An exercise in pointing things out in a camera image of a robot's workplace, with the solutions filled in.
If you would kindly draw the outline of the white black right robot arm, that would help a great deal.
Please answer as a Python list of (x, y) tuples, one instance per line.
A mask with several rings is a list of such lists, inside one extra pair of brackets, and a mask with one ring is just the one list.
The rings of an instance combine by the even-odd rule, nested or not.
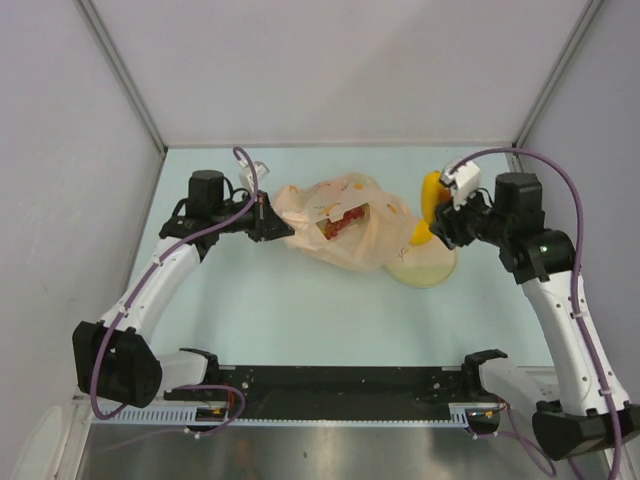
[(533, 174), (504, 173), (487, 203), (476, 173), (444, 173), (449, 190), (434, 209), (431, 231), (449, 248), (481, 241), (499, 250), (541, 325), (558, 386), (534, 378), (504, 352), (466, 355), (461, 388), (473, 401), (494, 395), (530, 420), (538, 445), (553, 460), (602, 451), (639, 434), (639, 408), (631, 403), (606, 360), (608, 384), (597, 378), (589, 350), (601, 347), (589, 318), (583, 282), (574, 275), (569, 236), (545, 226), (542, 185)]

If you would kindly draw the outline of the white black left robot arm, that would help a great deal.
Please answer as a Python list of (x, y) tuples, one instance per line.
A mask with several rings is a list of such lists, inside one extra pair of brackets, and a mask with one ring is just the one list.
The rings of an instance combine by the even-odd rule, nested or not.
[(221, 235), (244, 233), (256, 243), (293, 235), (258, 187), (264, 173), (262, 164), (247, 166), (240, 187), (233, 188), (220, 171), (193, 172), (143, 273), (99, 320), (75, 328), (78, 387), (93, 403), (106, 399), (144, 408), (158, 393), (176, 388), (187, 387), (202, 400), (219, 392), (214, 355), (194, 348), (160, 355), (150, 342), (172, 297)]

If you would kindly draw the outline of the yellow orange fake mango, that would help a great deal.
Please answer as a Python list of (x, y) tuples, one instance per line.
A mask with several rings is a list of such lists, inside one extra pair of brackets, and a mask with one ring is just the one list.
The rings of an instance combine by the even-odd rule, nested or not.
[(431, 226), (435, 221), (436, 208), (446, 203), (450, 198), (449, 190), (440, 182), (439, 172), (433, 171), (424, 177), (421, 188), (422, 219), (414, 229), (410, 239), (411, 245), (424, 245), (434, 237)]

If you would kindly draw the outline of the translucent orange plastic bag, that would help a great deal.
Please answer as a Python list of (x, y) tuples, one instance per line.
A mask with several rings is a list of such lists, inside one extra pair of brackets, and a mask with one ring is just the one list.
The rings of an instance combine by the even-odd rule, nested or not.
[(294, 229), (285, 239), (288, 247), (350, 271), (388, 264), (408, 245), (417, 225), (404, 200), (362, 173), (308, 188), (284, 186), (272, 205)]

